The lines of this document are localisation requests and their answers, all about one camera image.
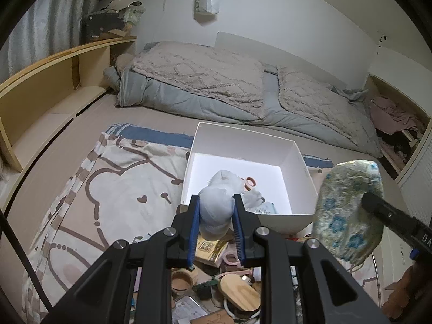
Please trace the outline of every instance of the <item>screw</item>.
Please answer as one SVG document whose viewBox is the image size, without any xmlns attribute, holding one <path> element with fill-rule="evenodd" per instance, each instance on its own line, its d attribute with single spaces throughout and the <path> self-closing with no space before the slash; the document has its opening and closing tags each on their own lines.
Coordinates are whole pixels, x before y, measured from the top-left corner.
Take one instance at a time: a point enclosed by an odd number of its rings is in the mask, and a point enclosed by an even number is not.
<svg viewBox="0 0 432 324">
<path fill-rule="evenodd" d="M 268 228 L 266 228 L 265 226 L 260 226 L 256 229 L 256 233 L 258 235 L 261 235 L 261 236 L 266 236 L 266 235 L 269 235 L 270 230 Z"/>
<path fill-rule="evenodd" d="M 310 248 L 318 248 L 318 246 L 320 245 L 317 239 L 309 239 L 306 241 L 306 243 Z"/>
<path fill-rule="evenodd" d="M 124 249 L 124 248 L 126 247 L 127 244 L 128 244 L 128 242 L 127 242 L 126 240 L 122 240 L 122 239 L 120 239 L 120 240 L 116 240 L 116 241 L 114 241 L 114 243 L 113 243 L 114 248 L 117 248 L 118 250 L 122 250 L 122 249 Z"/>
<path fill-rule="evenodd" d="M 163 229 L 163 233 L 166 236 L 174 236 L 176 234 L 176 232 L 177 232 L 177 230 L 171 226 Z"/>
</svg>

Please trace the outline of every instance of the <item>white cap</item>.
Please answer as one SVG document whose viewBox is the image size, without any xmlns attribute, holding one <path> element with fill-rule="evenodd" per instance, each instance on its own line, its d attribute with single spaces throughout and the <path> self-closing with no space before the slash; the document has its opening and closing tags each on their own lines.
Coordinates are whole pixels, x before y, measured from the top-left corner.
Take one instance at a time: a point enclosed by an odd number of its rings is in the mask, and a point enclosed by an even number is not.
<svg viewBox="0 0 432 324">
<path fill-rule="evenodd" d="M 134 0 L 112 0 L 108 6 L 106 7 L 107 10 L 116 10 L 120 11 L 123 8 L 126 8 L 127 6 L 141 6 L 141 1 L 134 1 Z"/>
</svg>

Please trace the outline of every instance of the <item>white cardboard box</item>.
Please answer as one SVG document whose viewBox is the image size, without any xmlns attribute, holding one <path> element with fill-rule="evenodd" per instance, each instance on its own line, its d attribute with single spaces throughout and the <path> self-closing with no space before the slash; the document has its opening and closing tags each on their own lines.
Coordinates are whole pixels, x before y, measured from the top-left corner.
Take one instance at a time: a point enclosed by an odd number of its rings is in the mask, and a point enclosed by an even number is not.
<svg viewBox="0 0 432 324">
<path fill-rule="evenodd" d="M 256 180 L 256 189 L 278 214 L 258 215 L 261 224 L 296 234 L 312 223 L 317 192 L 295 141 L 199 122 L 184 177 L 181 204 L 206 187 L 221 169 Z"/>
</svg>

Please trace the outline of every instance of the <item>beige blanket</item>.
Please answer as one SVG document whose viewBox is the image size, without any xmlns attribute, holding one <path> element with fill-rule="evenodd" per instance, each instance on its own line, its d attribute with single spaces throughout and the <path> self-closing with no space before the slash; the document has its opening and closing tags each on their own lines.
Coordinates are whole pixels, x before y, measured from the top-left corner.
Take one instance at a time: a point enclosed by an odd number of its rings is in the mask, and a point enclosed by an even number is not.
<svg viewBox="0 0 432 324">
<path fill-rule="evenodd" d="M 358 145 L 363 116 L 346 97 L 290 67 L 278 67 L 279 102 L 287 111 L 324 124 Z"/>
<path fill-rule="evenodd" d="M 250 56 L 208 46 L 163 41 L 135 57 L 132 69 L 262 118 L 264 67 Z"/>
</svg>

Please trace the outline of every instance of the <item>curtain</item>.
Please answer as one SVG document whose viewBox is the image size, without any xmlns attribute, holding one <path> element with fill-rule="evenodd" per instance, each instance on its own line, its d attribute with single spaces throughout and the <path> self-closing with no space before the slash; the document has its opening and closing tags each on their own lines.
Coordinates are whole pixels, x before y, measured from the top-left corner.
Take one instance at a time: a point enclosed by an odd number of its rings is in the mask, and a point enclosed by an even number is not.
<svg viewBox="0 0 432 324">
<path fill-rule="evenodd" d="M 99 0 L 37 0 L 0 50 L 0 82 L 54 53 L 79 45 L 81 20 Z"/>
</svg>

